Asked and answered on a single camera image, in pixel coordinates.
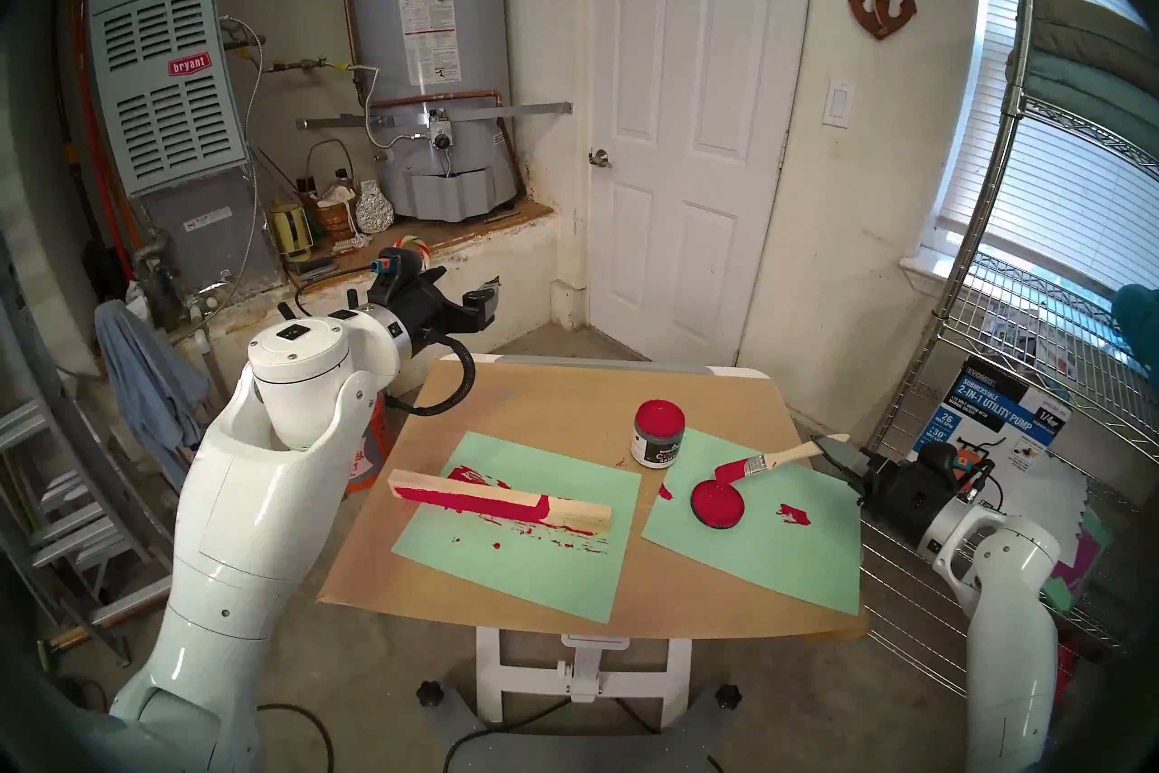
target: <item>black knob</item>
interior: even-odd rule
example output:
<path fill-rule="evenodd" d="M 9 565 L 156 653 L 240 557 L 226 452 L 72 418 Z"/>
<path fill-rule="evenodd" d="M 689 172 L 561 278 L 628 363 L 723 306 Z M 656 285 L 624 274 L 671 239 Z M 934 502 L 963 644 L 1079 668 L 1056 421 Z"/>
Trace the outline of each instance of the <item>black knob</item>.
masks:
<path fill-rule="evenodd" d="M 443 687 L 433 679 L 424 680 L 415 694 L 422 707 L 438 707 L 443 703 Z"/>
<path fill-rule="evenodd" d="M 723 708 L 724 710 L 736 710 L 736 706 L 741 703 L 741 690 L 736 686 L 730 686 L 724 684 L 716 690 L 716 706 Z"/>

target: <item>bryant logo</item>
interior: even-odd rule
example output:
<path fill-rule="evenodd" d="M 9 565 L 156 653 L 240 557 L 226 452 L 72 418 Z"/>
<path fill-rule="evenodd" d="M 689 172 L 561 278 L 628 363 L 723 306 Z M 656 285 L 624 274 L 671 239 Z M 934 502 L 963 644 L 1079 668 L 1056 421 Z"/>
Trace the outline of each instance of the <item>bryant logo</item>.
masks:
<path fill-rule="evenodd" d="M 169 76 L 180 78 L 185 74 L 192 74 L 194 72 L 199 72 L 202 68 L 209 68 L 211 64 L 212 60 L 207 52 L 187 56 L 183 59 L 174 59 L 169 63 Z"/>

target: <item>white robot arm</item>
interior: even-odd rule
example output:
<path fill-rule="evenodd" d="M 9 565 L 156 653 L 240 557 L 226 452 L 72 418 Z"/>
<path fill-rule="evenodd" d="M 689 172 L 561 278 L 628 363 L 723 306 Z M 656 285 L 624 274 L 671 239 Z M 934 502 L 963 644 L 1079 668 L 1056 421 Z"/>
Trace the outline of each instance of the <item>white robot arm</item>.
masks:
<path fill-rule="evenodd" d="M 318 560 L 376 399 L 413 353 L 494 320 L 498 283 L 449 302 L 418 257 L 393 255 L 371 301 L 287 320 L 249 344 L 177 508 L 173 589 L 153 654 L 94 748 L 126 770 L 257 771 L 255 691 L 286 600 Z M 464 385 L 474 378 L 469 353 Z M 432 409 L 409 409 L 424 414 Z"/>

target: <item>paintbrush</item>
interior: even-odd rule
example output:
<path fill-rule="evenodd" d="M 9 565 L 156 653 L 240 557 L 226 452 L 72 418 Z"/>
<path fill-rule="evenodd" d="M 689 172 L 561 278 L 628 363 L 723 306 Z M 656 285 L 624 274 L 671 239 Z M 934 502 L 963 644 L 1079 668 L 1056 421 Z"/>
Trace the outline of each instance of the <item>paintbrush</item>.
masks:
<path fill-rule="evenodd" d="M 829 438 L 838 443 L 850 442 L 848 433 L 833 433 Z M 786 461 L 800 461 L 802 458 L 812 458 L 819 454 L 822 454 L 822 451 L 816 443 L 802 443 L 796 449 L 789 449 L 785 452 L 770 452 L 768 454 L 753 455 L 741 461 L 729 461 L 727 465 L 721 465 L 716 468 L 716 480 L 721 483 L 735 483 L 737 480 L 746 476 L 772 471 L 777 465 L 782 465 Z"/>

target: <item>white door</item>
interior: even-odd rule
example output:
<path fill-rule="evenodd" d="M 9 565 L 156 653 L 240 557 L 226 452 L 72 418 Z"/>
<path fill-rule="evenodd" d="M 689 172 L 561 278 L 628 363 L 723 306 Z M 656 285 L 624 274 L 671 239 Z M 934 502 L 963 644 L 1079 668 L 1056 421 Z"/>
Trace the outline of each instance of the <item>white door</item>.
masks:
<path fill-rule="evenodd" d="M 596 0 L 590 311 L 654 360 L 730 365 L 808 0 Z"/>

